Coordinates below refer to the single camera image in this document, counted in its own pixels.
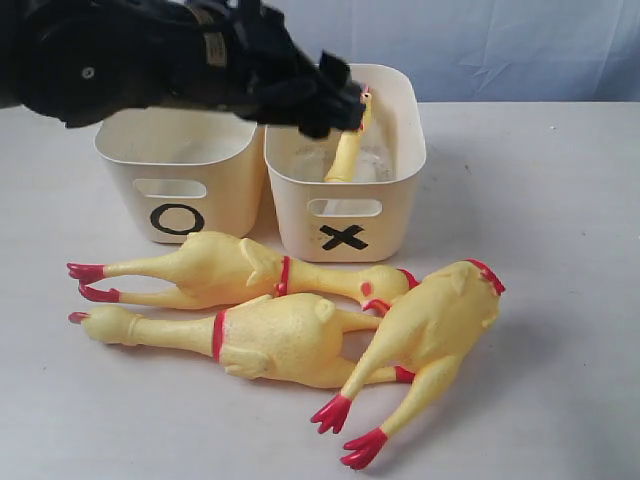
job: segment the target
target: white backdrop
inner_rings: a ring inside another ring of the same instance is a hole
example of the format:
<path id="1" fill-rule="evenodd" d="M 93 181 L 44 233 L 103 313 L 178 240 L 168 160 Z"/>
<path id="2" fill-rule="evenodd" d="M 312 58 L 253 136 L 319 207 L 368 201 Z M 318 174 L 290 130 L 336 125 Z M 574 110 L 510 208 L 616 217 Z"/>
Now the white backdrop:
<path id="1" fill-rule="evenodd" d="M 264 0 L 294 40 L 409 75 L 421 101 L 640 100 L 640 0 Z"/>

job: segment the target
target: x symbol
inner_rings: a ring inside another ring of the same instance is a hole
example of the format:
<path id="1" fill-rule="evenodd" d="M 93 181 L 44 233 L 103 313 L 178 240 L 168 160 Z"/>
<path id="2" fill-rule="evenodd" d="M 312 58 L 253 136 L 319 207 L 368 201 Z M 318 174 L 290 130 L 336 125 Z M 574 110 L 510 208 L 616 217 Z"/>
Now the x symbol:
<path id="1" fill-rule="evenodd" d="M 335 228 L 332 228 L 328 225 L 323 225 L 322 228 L 320 228 L 320 231 L 332 238 L 327 243 L 325 243 L 322 248 L 324 248 L 325 250 L 333 250 L 341 243 L 346 243 L 356 250 L 364 250 L 369 246 L 369 244 L 355 237 L 355 235 L 362 232 L 363 230 L 364 229 L 359 225 L 351 225 L 349 228 L 341 232 L 340 230 L 336 230 Z"/>

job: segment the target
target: white table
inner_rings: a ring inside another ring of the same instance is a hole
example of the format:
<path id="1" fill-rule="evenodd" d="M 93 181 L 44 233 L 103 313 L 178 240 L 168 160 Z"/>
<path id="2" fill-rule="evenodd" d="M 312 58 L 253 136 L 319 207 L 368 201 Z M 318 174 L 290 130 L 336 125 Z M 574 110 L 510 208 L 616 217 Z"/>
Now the white table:
<path id="1" fill-rule="evenodd" d="M 473 256 L 507 292 L 452 389 L 361 475 L 637 480 L 640 105 L 422 113 L 431 156 L 388 263 L 422 276 Z M 67 321 L 91 304 L 66 262 L 173 248 L 132 223 L 96 131 L 0 112 L 0 477 L 357 478 L 338 460 L 342 444 L 377 426 L 406 385 L 366 389 L 342 433 L 321 436 L 309 418 L 333 392 L 242 381 L 197 355 L 106 347 Z M 270 207 L 252 236 L 277 247 Z M 117 285 L 127 282 L 156 286 Z"/>

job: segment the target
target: black robotic arm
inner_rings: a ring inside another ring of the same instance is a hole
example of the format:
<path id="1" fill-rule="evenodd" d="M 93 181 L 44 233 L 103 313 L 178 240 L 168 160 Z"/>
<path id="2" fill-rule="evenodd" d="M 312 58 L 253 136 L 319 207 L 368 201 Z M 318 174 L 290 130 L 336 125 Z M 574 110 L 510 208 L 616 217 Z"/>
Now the black robotic arm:
<path id="1" fill-rule="evenodd" d="M 319 64 L 260 0 L 0 0 L 0 108 L 24 105 L 68 128 L 120 110 L 227 111 L 312 138 L 356 130 L 362 87 Z"/>

